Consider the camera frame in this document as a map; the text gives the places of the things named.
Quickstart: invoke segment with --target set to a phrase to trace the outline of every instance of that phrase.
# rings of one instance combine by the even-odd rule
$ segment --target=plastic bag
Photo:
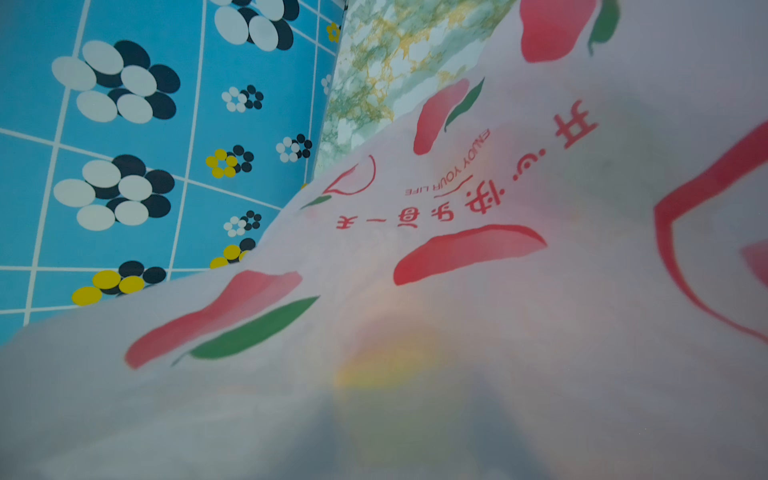
[[[0,476],[767,477],[768,6],[520,3],[243,262],[0,350]]]

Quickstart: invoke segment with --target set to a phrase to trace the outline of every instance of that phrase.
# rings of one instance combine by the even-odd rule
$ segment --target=red outline drawing
[[[334,185],[336,185],[336,184],[338,184],[338,183],[341,181],[341,179],[343,179],[344,177],[348,177],[349,175],[351,175],[351,174],[352,174],[352,173],[355,171],[355,169],[356,169],[356,168],[357,168],[357,166],[359,165],[359,164],[355,164],[355,166],[354,166],[354,167],[350,168],[349,170],[347,170],[347,171],[346,171],[346,172],[344,172],[343,174],[339,175],[339,176],[338,176],[338,177],[337,177],[337,178],[336,178],[336,179],[333,181],[333,183],[332,183],[332,184],[330,184],[330,185],[328,186],[328,188],[326,188],[326,189],[323,191],[323,193],[324,193],[324,194],[339,194],[339,195],[357,195],[357,194],[359,194],[360,192],[364,191],[366,188],[370,187],[370,186],[371,186],[371,184],[373,183],[373,181],[376,179],[376,160],[373,158],[373,155],[369,155],[369,157],[371,158],[371,161],[373,162],[373,176],[371,177],[371,181],[370,181],[370,182],[368,182],[368,184],[367,184],[366,186],[364,186],[363,188],[361,188],[360,190],[358,190],[358,191],[355,191],[355,192],[342,192],[341,190],[337,190],[337,189],[333,188],[333,186],[334,186]]]
[[[720,195],[739,179],[766,162],[768,162],[768,121],[752,130],[698,177],[667,195],[654,208],[654,216],[659,255],[672,280],[683,294],[704,312],[768,345],[768,336],[716,312],[696,295],[677,263],[672,231],[675,220]]]

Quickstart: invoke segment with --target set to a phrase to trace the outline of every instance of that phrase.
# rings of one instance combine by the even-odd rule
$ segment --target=green marble pattern
[[[350,0],[315,175],[475,66],[515,0]]]

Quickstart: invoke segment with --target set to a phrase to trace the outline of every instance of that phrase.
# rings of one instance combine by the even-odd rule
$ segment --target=green leaf illustration
[[[221,359],[247,350],[286,328],[317,299],[319,296],[311,296],[276,308],[195,347],[189,354],[196,359]]]
[[[315,200],[312,200],[307,205],[304,205],[303,207],[301,207],[299,210],[301,210],[302,208],[311,207],[312,205],[321,204],[322,202],[326,202],[326,201],[328,201],[330,199],[331,199],[330,195],[323,195],[321,197],[317,197]]]
[[[475,104],[475,100],[478,99],[480,96],[480,91],[482,90],[482,83],[485,81],[483,78],[480,80],[480,83],[477,84],[476,87],[474,87],[472,90],[467,93],[467,96],[464,97],[464,100],[462,100],[462,103],[456,105],[456,108],[453,109],[451,114],[448,116],[448,119],[445,120],[445,126],[442,129],[443,131],[448,131],[448,126],[452,121],[456,119],[459,115],[463,114],[470,108],[472,108],[472,105]]]
[[[616,27],[619,25],[620,14],[618,0],[603,0],[600,14],[598,19],[594,21],[592,33],[589,35],[589,42],[587,44],[589,55],[594,54],[592,44],[606,43],[608,40],[611,40],[611,37],[616,32]]]

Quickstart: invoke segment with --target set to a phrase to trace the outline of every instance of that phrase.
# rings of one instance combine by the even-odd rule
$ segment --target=blue tile
[[[31,266],[51,147],[0,134],[0,265]]]
[[[68,178],[82,179],[82,168],[94,160],[70,151],[61,151],[54,175],[54,186]],[[160,218],[148,218],[137,226],[114,225],[103,231],[83,228],[77,220],[79,209],[59,203],[51,195],[45,221],[39,264],[41,266],[116,268],[127,260],[166,267],[170,262],[179,215],[183,185],[164,194],[170,201],[170,212]],[[97,199],[94,204],[105,205]]]
[[[77,95],[73,95],[62,143],[109,156],[133,154],[155,168],[183,176],[197,84],[201,5],[200,2],[94,0],[83,44],[91,40],[110,45],[121,40],[139,44],[149,54],[151,64],[167,65],[179,76],[179,90],[168,95],[177,111],[168,120],[152,118],[145,124],[131,123],[119,115],[113,121],[99,123],[78,110]],[[97,85],[94,90],[106,94],[110,88]]]
[[[64,86],[54,58],[72,55],[83,2],[2,3],[0,127],[53,140]]]
[[[229,237],[224,224],[231,217],[246,215],[248,210],[261,215],[260,227],[243,236]],[[174,267],[208,268],[211,260],[221,257],[229,245],[238,245],[245,238],[259,243],[262,233],[277,214],[273,208],[191,184],[187,190]]]
[[[0,310],[25,308],[29,272],[0,270]]]
[[[314,44],[298,35],[287,51],[262,51],[249,43],[232,45],[221,38],[209,15],[190,178],[278,207],[285,205],[303,185],[304,163],[282,163],[275,146],[285,137],[306,135],[309,130],[314,60]],[[263,92],[263,107],[228,111],[221,94],[249,84]],[[214,178],[206,158],[236,144],[253,152],[253,171]]]
[[[0,346],[11,341],[24,328],[24,313],[0,315]]]
[[[197,275],[198,273],[202,273],[202,272],[174,272],[174,274],[171,276],[171,279],[172,280],[179,280],[180,278],[184,278],[186,276]]]
[[[83,286],[93,286],[96,272],[38,272],[32,307],[74,305],[72,293]]]
[[[304,8],[303,5],[299,5],[299,17],[296,20],[289,22],[288,25],[314,40],[315,32],[317,31],[317,15],[307,8]],[[296,37],[300,36],[295,32],[294,34],[294,40]]]
[[[331,0],[320,0],[320,14],[330,18],[330,20],[336,22],[337,25],[341,25],[342,19],[344,18],[344,8],[339,7]]]

